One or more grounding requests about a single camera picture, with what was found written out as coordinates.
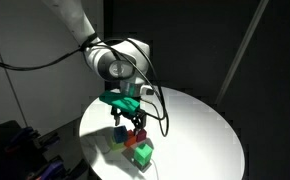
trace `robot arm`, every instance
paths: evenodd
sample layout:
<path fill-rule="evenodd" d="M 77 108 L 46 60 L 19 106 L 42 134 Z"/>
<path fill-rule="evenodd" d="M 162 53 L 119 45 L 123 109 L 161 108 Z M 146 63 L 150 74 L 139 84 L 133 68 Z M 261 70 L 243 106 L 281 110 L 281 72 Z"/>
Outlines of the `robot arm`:
<path fill-rule="evenodd" d="M 81 0 L 42 0 L 57 16 L 65 23 L 71 34 L 79 45 L 82 45 L 91 35 L 95 33 L 91 23 L 87 19 Z M 130 39 L 136 43 L 147 55 L 149 46 L 135 39 Z M 92 43 L 100 42 L 96 37 Z M 146 74 L 148 63 L 142 54 L 129 42 L 111 46 L 115 50 L 124 54 L 136 67 Z M 124 60 L 117 59 L 115 54 L 107 48 L 94 46 L 86 48 L 84 55 L 89 67 L 105 81 L 120 81 L 120 92 L 129 97 L 140 97 L 143 92 L 145 80 L 135 68 Z"/>

